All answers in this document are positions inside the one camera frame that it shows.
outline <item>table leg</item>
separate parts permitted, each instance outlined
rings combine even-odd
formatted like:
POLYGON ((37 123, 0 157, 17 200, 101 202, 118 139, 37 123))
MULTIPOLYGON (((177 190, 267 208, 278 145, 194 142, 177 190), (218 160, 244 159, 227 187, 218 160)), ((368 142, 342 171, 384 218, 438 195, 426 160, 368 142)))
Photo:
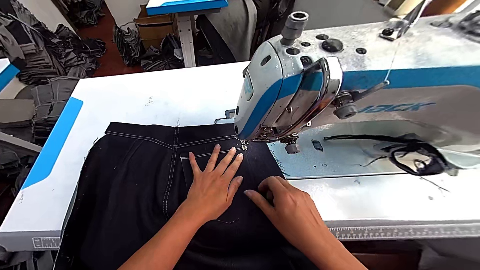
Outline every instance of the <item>table leg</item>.
POLYGON ((181 50, 183 54, 183 63, 185 67, 194 67, 195 63, 195 50, 193 49, 193 31, 195 30, 192 25, 195 21, 194 16, 175 16, 177 18, 177 27, 180 36, 181 50))

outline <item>dark denim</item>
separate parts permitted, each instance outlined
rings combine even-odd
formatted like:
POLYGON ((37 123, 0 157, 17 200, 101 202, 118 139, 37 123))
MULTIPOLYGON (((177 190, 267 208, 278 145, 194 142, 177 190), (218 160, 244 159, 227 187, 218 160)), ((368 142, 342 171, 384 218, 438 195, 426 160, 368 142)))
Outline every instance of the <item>dark denim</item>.
POLYGON ((244 154, 243 183, 230 208, 193 237, 176 269, 311 269, 244 194, 282 175, 266 143, 243 151, 232 124, 191 127, 111 123, 90 150, 78 182, 55 269, 114 270, 155 235, 185 200, 193 175, 231 147, 244 154))

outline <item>right hand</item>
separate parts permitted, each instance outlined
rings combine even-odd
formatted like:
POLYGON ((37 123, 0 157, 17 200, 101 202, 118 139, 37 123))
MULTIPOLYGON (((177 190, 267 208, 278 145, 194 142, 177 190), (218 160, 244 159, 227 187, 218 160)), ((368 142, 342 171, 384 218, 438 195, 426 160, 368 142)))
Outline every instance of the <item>right hand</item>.
POLYGON ((273 204, 260 193, 245 190, 278 231, 296 248, 308 253, 322 238, 333 236, 318 213, 310 195, 290 185, 280 176, 270 176, 258 186, 258 191, 273 193, 273 204))

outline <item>cardboard box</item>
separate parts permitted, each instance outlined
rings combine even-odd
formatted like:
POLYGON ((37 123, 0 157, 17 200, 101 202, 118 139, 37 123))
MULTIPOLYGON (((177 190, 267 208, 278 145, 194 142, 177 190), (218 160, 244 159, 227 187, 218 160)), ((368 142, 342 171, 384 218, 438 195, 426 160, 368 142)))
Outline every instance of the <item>cardboard box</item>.
POLYGON ((148 16, 145 7, 146 5, 140 6, 140 14, 133 21, 145 49, 150 46, 158 49, 163 38, 173 34, 173 16, 171 14, 148 16))

